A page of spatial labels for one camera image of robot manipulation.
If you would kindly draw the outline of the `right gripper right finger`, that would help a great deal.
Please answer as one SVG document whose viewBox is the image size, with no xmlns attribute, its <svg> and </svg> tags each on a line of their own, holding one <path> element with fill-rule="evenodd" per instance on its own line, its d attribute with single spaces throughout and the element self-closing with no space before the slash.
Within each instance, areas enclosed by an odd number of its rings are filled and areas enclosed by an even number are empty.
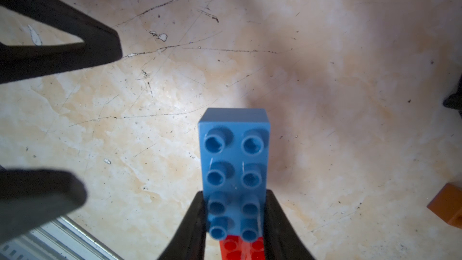
<svg viewBox="0 0 462 260">
<path fill-rule="evenodd" d="M 299 239 L 275 194 L 267 190 L 263 243 L 266 260 L 314 260 Z"/>
</svg>

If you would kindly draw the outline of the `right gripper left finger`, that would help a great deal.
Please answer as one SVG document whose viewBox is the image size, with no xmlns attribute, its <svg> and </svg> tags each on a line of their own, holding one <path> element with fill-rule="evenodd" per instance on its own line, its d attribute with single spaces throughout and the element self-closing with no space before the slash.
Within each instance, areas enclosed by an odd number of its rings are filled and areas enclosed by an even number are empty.
<svg viewBox="0 0 462 260">
<path fill-rule="evenodd" d="M 206 206 L 203 192 L 196 193 L 159 260 L 203 260 L 206 243 Z"/>
</svg>

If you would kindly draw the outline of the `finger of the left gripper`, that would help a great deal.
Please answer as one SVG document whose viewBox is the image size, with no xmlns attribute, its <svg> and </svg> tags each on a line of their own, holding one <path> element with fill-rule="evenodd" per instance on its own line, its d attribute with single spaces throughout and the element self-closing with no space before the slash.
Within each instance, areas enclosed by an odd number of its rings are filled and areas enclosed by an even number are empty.
<svg viewBox="0 0 462 260">
<path fill-rule="evenodd" d="M 1 45 L 1 83 L 106 65 L 123 56 L 118 33 L 60 0 L 1 0 L 1 6 L 81 38 L 54 46 Z"/>
<path fill-rule="evenodd" d="M 1 168 L 1 243 L 82 207 L 87 190 L 73 173 Z"/>
</svg>

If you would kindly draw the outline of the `red block front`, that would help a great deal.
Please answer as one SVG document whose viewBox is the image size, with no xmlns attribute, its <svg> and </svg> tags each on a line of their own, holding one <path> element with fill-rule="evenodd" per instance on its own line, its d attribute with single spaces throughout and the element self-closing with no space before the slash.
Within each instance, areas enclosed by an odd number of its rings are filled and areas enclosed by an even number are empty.
<svg viewBox="0 0 462 260">
<path fill-rule="evenodd" d="M 263 238 L 245 242 L 239 236 L 228 236 L 220 241 L 222 260 L 265 260 Z"/>
</svg>

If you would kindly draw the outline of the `light blue block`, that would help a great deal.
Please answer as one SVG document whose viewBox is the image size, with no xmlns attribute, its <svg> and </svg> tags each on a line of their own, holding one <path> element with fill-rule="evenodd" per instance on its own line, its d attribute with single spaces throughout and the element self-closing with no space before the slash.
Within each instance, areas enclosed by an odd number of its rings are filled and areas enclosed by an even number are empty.
<svg viewBox="0 0 462 260">
<path fill-rule="evenodd" d="M 208 108 L 198 122 L 210 236 L 263 234 L 271 124 L 261 108 Z"/>
</svg>

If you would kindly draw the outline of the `brown orange block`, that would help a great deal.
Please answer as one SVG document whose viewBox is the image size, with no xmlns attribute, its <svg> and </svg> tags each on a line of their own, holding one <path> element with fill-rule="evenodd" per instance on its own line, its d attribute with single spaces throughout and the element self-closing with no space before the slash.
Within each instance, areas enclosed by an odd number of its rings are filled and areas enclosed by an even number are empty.
<svg viewBox="0 0 462 260">
<path fill-rule="evenodd" d="M 458 185 L 445 184 L 427 208 L 446 224 L 462 228 L 462 188 Z"/>
</svg>

